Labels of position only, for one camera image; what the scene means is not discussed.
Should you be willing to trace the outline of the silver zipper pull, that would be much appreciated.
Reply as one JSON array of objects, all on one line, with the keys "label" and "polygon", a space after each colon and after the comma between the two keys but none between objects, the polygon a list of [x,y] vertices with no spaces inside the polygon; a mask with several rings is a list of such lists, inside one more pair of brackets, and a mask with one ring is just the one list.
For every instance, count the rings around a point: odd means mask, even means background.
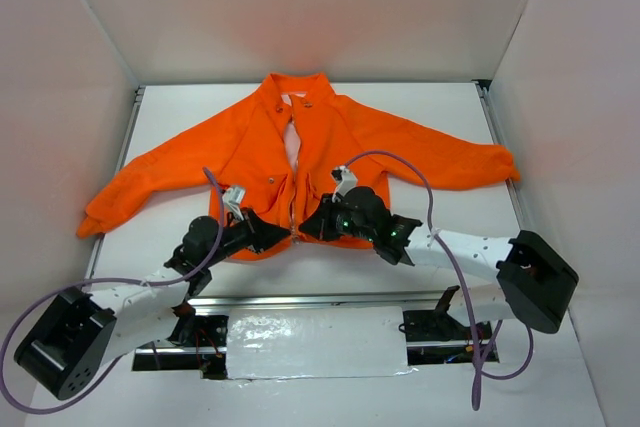
[{"label": "silver zipper pull", "polygon": [[292,225],[290,228],[290,232],[291,232],[291,241],[293,244],[298,244],[301,242],[300,240],[300,236],[299,236],[299,232],[296,228],[295,225]]}]

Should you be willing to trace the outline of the orange zip-up jacket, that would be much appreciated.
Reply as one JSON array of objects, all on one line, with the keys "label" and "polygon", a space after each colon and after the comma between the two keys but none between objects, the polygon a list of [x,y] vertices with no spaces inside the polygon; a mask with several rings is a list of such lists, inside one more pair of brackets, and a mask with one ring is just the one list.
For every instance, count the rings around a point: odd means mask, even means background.
[{"label": "orange zip-up jacket", "polygon": [[210,185],[246,189],[243,203],[290,230],[318,207],[331,170],[354,162],[362,185],[383,199],[397,177],[438,190],[518,180],[503,146],[471,143],[365,106],[335,92],[323,74],[268,75],[248,97],[126,165],[110,232],[159,192]]}]

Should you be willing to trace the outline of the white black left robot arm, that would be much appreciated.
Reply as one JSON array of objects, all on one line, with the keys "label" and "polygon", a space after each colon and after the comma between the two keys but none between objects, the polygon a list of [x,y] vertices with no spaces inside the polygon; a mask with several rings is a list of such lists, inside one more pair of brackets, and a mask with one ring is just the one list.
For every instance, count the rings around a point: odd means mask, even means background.
[{"label": "white black left robot arm", "polygon": [[197,336],[189,300],[212,280],[211,266],[248,250],[261,254],[290,235],[251,209],[224,226],[194,219],[163,268],[134,284],[57,294],[14,353],[15,362],[64,401],[82,392],[100,367],[154,341],[182,346]]}]

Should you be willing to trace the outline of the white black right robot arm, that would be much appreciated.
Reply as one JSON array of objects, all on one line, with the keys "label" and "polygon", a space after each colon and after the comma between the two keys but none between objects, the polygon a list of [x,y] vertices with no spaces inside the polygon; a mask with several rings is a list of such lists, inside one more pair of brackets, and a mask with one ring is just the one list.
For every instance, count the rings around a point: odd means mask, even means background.
[{"label": "white black right robot arm", "polygon": [[457,338],[471,322],[516,319],[544,334],[559,331],[579,283],[577,272],[537,233],[482,237],[429,228],[393,214],[369,187],[326,194],[300,231],[321,242],[357,238],[386,262],[450,268],[483,285],[449,288],[435,314],[437,331]]}]

